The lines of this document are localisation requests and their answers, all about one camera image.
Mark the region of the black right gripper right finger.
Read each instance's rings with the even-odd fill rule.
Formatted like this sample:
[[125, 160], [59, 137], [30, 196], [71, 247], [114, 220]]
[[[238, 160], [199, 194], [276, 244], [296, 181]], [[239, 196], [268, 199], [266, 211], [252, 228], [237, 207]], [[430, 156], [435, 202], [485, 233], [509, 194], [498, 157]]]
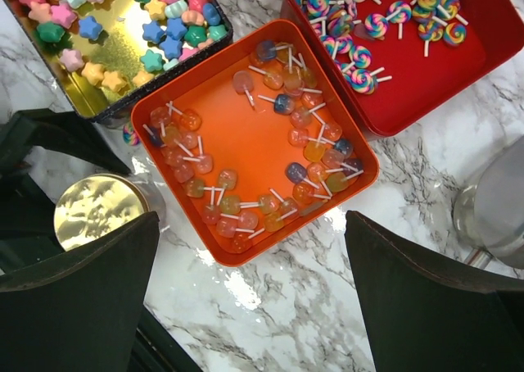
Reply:
[[523, 282], [346, 212], [346, 248], [378, 371], [521, 371]]

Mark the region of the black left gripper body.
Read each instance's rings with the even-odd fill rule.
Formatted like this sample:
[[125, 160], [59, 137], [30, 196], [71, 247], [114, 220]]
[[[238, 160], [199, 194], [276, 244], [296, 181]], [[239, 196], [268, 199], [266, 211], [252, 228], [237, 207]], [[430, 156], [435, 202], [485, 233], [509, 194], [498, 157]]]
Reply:
[[24, 170], [1, 178], [1, 272], [63, 253], [53, 228], [55, 203]]

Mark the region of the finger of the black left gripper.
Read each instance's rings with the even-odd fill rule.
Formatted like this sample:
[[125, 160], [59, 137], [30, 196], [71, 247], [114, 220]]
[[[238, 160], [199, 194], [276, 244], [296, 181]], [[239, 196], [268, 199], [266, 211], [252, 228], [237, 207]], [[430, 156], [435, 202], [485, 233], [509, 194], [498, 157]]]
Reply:
[[93, 124], [72, 111], [34, 109], [14, 113], [1, 126], [1, 174], [20, 169], [33, 147], [76, 157], [117, 174], [130, 173]]

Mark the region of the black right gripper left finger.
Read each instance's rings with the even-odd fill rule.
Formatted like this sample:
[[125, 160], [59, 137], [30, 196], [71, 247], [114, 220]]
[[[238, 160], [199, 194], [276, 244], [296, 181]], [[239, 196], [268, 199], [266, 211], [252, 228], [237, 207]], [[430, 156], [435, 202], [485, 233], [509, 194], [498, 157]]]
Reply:
[[148, 212], [1, 277], [3, 371], [125, 371], [159, 241]]

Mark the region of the gold round jar lid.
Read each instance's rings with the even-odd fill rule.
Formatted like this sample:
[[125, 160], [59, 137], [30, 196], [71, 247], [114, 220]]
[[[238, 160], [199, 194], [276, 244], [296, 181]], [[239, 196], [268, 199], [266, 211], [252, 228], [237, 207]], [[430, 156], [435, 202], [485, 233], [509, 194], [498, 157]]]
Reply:
[[79, 180], [58, 199], [53, 227], [69, 251], [122, 227], [149, 211], [144, 194], [127, 179], [109, 174]]

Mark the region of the gold tin of star candies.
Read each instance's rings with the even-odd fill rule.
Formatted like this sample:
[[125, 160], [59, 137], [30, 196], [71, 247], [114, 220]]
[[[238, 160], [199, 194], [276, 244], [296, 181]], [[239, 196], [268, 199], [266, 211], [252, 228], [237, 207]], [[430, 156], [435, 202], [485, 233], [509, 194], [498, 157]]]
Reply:
[[112, 129], [233, 40], [216, 0], [3, 1], [77, 114]]

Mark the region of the steel candy scoop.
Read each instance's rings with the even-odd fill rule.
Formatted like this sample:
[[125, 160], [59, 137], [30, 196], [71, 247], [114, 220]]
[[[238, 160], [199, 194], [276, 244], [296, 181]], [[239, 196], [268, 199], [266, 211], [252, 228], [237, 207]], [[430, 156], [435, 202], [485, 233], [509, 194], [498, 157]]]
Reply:
[[452, 218], [461, 241], [523, 268], [523, 138], [475, 174], [456, 197]]

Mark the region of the clear glass jar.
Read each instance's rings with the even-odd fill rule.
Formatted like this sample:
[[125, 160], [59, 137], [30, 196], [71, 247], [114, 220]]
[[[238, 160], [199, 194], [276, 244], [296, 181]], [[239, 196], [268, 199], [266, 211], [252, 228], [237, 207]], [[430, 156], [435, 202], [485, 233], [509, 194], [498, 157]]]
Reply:
[[164, 232], [168, 227], [166, 222], [166, 205], [160, 190], [154, 183], [147, 182], [144, 179], [138, 179], [133, 182], [141, 191], [147, 202], [148, 210], [154, 211], [159, 216], [159, 228]]

